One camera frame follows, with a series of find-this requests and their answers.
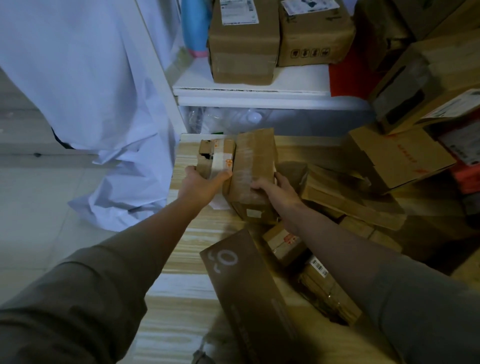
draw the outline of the gray shirt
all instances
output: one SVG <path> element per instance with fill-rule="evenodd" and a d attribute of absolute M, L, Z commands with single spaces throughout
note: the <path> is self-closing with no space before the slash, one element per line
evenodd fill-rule
<path fill-rule="evenodd" d="M 160 274 L 128 230 L 81 249 L 0 308 L 1 363 L 115 363 Z M 407 363 L 480 363 L 480 293 L 400 257 L 359 303 Z"/>

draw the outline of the person's right arm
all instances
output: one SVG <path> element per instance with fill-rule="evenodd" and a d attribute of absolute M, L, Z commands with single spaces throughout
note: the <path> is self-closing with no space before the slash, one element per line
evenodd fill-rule
<path fill-rule="evenodd" d="M 286 229 L 300 236 L 407 363 L 480 363 L 480 294 L 359 237 L 308 208 L 287 178 L 263 189 Z"/>

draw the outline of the hand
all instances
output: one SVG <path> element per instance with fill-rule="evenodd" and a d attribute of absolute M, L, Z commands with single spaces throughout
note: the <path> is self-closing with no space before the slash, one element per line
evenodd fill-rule
<path fill-rule="evenodd" d="M 200 210 L 213 200 L 223 182 L 232 176 L 231 171 L 224 170 L 213 179 L 206 180 L 197 172 L 195 166 L 185 168 L 185 173 L 187 176 L 181 183 L 178 197 L 185 198 Z"/>
<path fill-rule="evenodd" d="M 282 217 L 285 229 L 298 236 L 301 212 L 308 207 L 300 200 L 285 176 L 275 172 L 275 178 L 278 181 L 278 186 L 265 178 L 259 178 L 252 182 L 250 187 L 255 190 L 262 189 L 266 192 L 273 207 Z"/>

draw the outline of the blue object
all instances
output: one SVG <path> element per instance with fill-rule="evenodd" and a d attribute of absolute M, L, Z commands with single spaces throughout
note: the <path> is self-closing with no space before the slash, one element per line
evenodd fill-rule
<path fill-rule="evenodd" d="M 208 57 L 208 28 L 212 20 L 208 0 L 183 0 L 181 2 L 181 28 L 183 41 L 194 57 Z"/>

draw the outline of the person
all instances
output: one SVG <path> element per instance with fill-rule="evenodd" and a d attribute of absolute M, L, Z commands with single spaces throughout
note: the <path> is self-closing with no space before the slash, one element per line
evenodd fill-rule
<path fill-rule="evenodd" d="M 190 221 L 231 176 L 186 168 L 178 198 L 156 215 L 80 249 L 0 309 L 2 363 L 115 363 L 146 313 L 144 297 Z M 288 179 L 263 190 L 407 363 L 480 363 L 480 294 L 358 237 L 306 207 Z"/>

